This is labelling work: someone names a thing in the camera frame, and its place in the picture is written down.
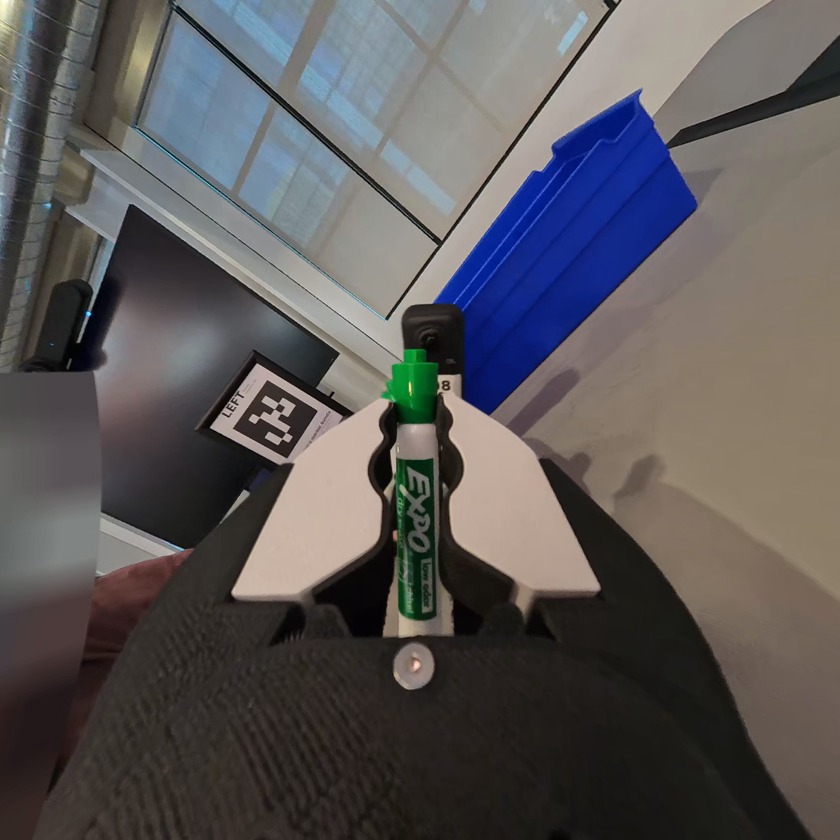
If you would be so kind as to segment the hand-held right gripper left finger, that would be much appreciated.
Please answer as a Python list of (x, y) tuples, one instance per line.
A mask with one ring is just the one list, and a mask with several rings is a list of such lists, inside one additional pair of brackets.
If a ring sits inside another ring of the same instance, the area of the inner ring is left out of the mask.
[(233, 586), (238, 602), (313, 602), (392, 534), (394, 404), (379, 398), (295, 462)]

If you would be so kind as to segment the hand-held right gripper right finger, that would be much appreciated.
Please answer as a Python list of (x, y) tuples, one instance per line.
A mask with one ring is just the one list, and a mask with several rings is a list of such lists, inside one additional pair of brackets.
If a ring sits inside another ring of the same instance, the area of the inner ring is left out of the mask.
[(440, 568), (459, 602), (593, 597), (590, 562), (538, 457), (456, 395), (439, 399)]

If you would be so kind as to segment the blue plastic bin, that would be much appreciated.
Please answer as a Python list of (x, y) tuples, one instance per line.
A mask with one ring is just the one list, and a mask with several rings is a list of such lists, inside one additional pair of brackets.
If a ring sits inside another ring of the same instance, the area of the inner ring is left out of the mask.
[(486, 414), (697, 210), (641, 94), (556, 140), (435, 299), (463, 312), (464, 398)]

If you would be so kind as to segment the instruction sign with tag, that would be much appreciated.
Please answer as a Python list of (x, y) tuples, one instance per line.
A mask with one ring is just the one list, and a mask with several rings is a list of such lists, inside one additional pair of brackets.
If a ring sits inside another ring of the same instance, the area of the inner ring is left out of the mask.
[(267, 465), (295, 461), (353, 411), (251, 351), (195, 430), (236, 445)]

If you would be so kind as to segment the black monitor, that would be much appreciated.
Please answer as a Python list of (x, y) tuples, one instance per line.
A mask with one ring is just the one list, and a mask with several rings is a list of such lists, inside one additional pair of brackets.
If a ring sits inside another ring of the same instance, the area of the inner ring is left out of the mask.
[(101, 510), (190, 549), (266, 462), (197, 430), (252, 352), (309, 386), (339, 357), (135, 205), (80, 341), (101, 443)]

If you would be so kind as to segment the large window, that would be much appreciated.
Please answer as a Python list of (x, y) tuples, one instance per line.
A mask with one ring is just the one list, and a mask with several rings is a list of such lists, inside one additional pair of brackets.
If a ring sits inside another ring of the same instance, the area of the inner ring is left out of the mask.
[(168, 2), (136, 130), (385, 320), (618, 2)]

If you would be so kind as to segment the black speaker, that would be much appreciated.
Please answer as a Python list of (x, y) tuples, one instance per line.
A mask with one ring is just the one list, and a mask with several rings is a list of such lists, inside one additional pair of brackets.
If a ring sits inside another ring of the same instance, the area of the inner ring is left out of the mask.
[(65, 280), (54, 286), (35, 343), (35, 352), (18, 366), (18, 372), (67, 370), (77, 351), (92, 296), (91, 285), (82, 279)]

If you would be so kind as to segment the silver wall duct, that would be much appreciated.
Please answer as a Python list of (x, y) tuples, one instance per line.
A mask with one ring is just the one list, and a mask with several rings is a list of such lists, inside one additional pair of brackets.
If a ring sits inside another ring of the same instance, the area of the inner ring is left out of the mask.
[(25, 341), (56, 180), (96, 50), (99, 1), (1, 9), (1, 370)]

